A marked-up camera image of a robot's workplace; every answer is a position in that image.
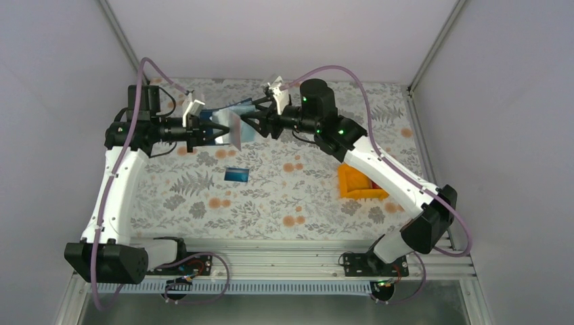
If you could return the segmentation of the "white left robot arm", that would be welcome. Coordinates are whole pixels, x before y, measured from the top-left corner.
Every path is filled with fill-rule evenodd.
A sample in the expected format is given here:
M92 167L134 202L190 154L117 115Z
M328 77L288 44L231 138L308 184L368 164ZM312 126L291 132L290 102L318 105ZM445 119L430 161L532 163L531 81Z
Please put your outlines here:
M180 274L188 265L185 242L174 236L134 240L131 221L141 175L157 143L184 144L191 152L215 144L229 127L200 117L194 100L183 116L160 113L157 85L128 88L128 105L106 129L105 170L89 222L78 242L70 242L64 258L86 282L139 284L157 268Z

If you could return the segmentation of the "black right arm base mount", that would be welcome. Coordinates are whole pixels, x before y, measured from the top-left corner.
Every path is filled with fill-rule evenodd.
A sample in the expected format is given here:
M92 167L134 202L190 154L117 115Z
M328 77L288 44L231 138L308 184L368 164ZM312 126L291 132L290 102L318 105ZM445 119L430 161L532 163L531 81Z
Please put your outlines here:
M410 274L406 256L385 263L371 253L344 252L338 258L346 277L404 277Z

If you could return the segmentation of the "blue leather card holder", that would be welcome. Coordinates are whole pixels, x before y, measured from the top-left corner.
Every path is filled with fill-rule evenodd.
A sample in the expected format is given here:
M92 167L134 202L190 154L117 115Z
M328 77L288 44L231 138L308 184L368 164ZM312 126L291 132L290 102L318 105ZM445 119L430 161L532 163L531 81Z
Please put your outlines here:
M254 142L257 137L256 132L243 122L240 116L255 111L253 105L238 104L217 110L203 110L200 117L211 117L213 121L227 125L229 127L229 145L241 150L242 145Z

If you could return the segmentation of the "aluminium rail base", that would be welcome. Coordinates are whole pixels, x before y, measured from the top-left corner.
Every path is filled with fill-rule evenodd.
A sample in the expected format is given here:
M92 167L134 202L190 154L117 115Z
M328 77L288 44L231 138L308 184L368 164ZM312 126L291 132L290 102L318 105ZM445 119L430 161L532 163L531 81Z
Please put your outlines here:
M417 286L422 280L468 282L477 275L471 258L452 258L433 251L406 257L404 277L346 277L338 258L344 252L364 253L367 240L232 240L186 238L187 249L214 257L211 274L188 278L148 275L141 284L128 284L123 293L163 293L180 283L173 294L195 295L358 295L367 296L375 284L398 282Z

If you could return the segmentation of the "blue credit card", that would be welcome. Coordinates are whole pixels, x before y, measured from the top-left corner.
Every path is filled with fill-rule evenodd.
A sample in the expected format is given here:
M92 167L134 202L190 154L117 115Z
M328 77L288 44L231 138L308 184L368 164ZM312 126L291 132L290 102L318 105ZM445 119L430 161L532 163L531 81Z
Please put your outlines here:
M249 170L243 168L228 167L225 170L224 180L247 183L249 179Z

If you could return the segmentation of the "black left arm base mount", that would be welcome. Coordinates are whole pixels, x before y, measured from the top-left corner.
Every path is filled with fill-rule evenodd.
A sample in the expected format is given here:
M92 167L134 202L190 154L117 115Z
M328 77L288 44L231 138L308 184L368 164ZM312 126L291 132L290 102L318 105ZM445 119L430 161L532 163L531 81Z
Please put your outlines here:
M147 275L194 278L211 274L214 257L189 251L183 238L164 236L153 241L168 244L169 250L166 255L160 255L160 263L150 268Z

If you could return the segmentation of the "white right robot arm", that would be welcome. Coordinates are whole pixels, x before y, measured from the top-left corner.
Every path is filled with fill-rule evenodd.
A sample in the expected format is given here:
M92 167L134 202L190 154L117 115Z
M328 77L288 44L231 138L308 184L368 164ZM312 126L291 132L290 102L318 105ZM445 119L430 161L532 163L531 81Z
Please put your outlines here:
M322 152L364 174L402 206L410 220L382 235L370 247L368 270L382 276L407 254L428 254L453 223L458 193L418 177L384 153L360 124L338 113L334 91L321 79L301 83L301 105L292 105L280 82L268 86L256 110L241 119L263 137L279 138L284 130L308 133Z

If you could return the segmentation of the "yellow plastic bin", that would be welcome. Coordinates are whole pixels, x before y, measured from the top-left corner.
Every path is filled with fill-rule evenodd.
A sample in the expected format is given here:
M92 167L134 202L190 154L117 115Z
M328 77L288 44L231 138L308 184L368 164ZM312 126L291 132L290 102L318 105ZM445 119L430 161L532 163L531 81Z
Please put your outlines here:
M372 180L369 177L347 164L341 164L337 173L342 198L384 200L389 197L389 194L382 188L373 189Z

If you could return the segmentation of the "floral table cloth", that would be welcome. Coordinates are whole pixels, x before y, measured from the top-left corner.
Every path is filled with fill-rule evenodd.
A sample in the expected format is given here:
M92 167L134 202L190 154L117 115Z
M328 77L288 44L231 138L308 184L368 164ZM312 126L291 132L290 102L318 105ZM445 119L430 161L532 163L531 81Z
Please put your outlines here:
M175 79L204 94L207 107L220 108L263 97L262 81ZM329 82L340 114L367 127L358 86ZM408 109L401 86L364 83L372 109L374 136L382 151L422 176ZM178 145L153 158L142 173L133 235L203 239L374 240L409 221L394 198L341 198L340 163L316 146L284 131L242 145L194 148ZM225 181L228 167L249 170L247 183Z

